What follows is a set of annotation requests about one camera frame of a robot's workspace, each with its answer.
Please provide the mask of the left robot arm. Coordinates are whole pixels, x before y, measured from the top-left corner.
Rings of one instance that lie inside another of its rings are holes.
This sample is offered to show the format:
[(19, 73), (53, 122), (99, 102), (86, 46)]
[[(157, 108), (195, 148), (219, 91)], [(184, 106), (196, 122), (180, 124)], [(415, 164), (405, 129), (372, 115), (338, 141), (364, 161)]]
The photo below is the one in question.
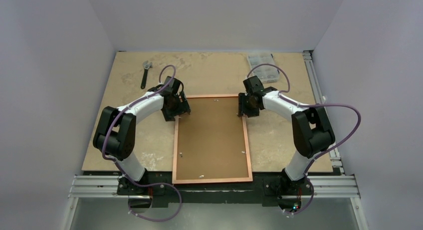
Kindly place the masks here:
[(103, 159), (115, 164), (135, 194), (144, 194), (151, 187), (148, 170), (133, 152), (137, 124), (157, 111), (162, 112), (166, 122), (190, 114), (184, 89), (180, 80), (168, 76), (164, 84), (150, 88), (141, 98), (118, 108), (107, 106), (101, 112), (93, 146)]

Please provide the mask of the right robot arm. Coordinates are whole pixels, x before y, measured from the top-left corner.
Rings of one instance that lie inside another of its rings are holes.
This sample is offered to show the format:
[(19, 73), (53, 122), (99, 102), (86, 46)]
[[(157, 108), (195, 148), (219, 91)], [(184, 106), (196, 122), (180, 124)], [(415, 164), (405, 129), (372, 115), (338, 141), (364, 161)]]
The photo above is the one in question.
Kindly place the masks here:
[(256, 117), (272, 111), (290, 121), (295, 153), (282, 170), (277, 191), (291, 194), (305, 183), (306, 174), (319, 154), (335, 142), (335, 134), (324, 107), (305, 105), (286, 97), (274, 87), (265, 88), (256, 76), (243, 81), (245, 92), (238, 95), (238, 116)]

